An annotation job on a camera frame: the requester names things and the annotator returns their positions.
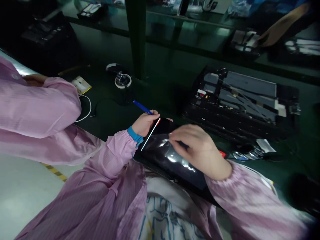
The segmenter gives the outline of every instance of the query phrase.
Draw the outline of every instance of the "white cable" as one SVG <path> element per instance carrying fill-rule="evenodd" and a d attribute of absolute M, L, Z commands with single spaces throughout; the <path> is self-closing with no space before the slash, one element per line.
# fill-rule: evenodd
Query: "white cable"
<path fill-rule="evenodd" d="M 91 101 L 90 101 L 90 98 L 88 98 L 87 96 L 85 96 L 85 95 L 82 95 L 82 94 L 80 94 L 80 93 L 78 93 L 80 96 L 84 96 L 84 97 L 86 97 L 88 100 L 89 100 L 89 103 L 90 103 L 90 110 L 89 110 L 89 113 L 84 117 L 84 118 L 81 118 L 80 120 L 78 120 L 78 121 L 75 121 L 75 123 L 76 122 L 80 122 L 80 121 L 82 121 L 83 119 L 85 119 L 86 117 L 88 117 L 89 116 L 89 114 L 91 113 Z"/>
<path fill-rule="evenodd" d="M 227 83 L 226 81 L 223 81 L 223 83 L 226 83 L 229 87 L 230 87 L 230 89 L 231 90 L 236 90 L 238 93 L 239 93 L 239 91 L 241 91 L 240 89 L 237 89 L 236 87 L 233 87 L 232 85 L 230 85 L 229 83 Z M 251 102 L 249 99 L 247 99 L 247 97 L 245 96 L 245 95 L 243 95 L 242 94 L 242 97 L 245 99 L 245 100 L 247 100 L 254 108 L 255 108 L 255 110 L 261 115 L 261 117 L 264 119 L 264 120 L 267 120 L 268 121 L 268 119 L 267 118 L 265 118 L 263 115 L 262 115 L 262 113 L 256 108 L 256 105 L 253 103 L 253 102 Z"/>

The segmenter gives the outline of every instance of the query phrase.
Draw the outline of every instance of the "black device frame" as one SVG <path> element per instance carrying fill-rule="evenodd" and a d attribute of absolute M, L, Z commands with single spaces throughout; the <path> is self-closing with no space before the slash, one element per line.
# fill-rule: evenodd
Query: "black device frame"
<path fill-rule="evenodd" d="M 216 90 L 208 99 L 196 97 L 198 89 L 204 89 L 207 83 L 204 76 L 214 73 L 219 76 Z M 298 130 L 299 116 L 290 112 L 291 106 L 298 103 L 299 90 L 290 86 L 277 84 L 279 104 L 286 106 L 286 116 L 276 116 L 275 123 L 265 122 L 262 118 L 250 113 L 241 113 L 236 109 L 222 107 L 219 94 L 223 79 L 227 76 L 225 68 L 215 69 L 206 66 L 197 76 L 190 95 L 183 106 L 182 116 L 200 125 L 213 134 L 225 138 L 235 144 L 253 144 L 256 139 L 279 141 L 288 138 Z"/>

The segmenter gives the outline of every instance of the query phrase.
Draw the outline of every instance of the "yellow black floor stripe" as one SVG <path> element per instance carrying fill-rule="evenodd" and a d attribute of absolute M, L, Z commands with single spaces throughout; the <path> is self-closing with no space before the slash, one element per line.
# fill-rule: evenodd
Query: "yellow black floor stripe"
<path fill-rule="evenodd" d="M 54 175 L 56 175 L 58 178 L 60 178 L 62 181 L 66 181 L 68 178 L 63 175 L 61 172 L 59 172 L 57 169 L 52 167 L 51 165 L 41 163 L 43 166 L 45 166 L 50 172 L 52 172 Z"/>

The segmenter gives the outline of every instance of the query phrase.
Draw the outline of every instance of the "small box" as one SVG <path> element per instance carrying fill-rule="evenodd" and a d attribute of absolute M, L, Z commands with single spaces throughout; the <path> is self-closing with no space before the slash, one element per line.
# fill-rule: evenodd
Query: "small box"
<path fill-rule="evenodd" d="M 82 77 L 78 76 L 76 77 L 76 79 L 74 79 L 71 82 L 73 85 L 75 85 L 75 87 L 78 90 L 78 93 L 80 94 L 84 94 L 85 92 L 87 92 L 91 87 L 91 85 L 89 83 L 86 82 L 86 80 L 84 80 Z"/>
<path fill-rule="evenodd" d="M 80 13 L 77 14 L 79 19 L 87 19 L 93 22 L 99 21 L 105 14 L 105 10 L 108 9 L 107 5 L 101 3 L 90 3 Z"/>

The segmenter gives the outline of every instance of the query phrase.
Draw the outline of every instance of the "left hand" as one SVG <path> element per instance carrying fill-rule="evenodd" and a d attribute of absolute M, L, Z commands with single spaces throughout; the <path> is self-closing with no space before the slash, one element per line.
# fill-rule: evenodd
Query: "left hand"
<path fill-rule="evenodd" d="M 154 120 L 160 117 L 160 114 L 156 110 L 150 110 L 153 115 L 143 113 L 135 122 L 132 124 L 132 130 L 140 135 L 141 137 L 147 136 L 150 127 L 153 125 Z"/>
<path fill-rule="evenodd" d="M 30 87 L 42 87 L 47 78 L 40 74 L 31 74 L 23 77 Z"/>

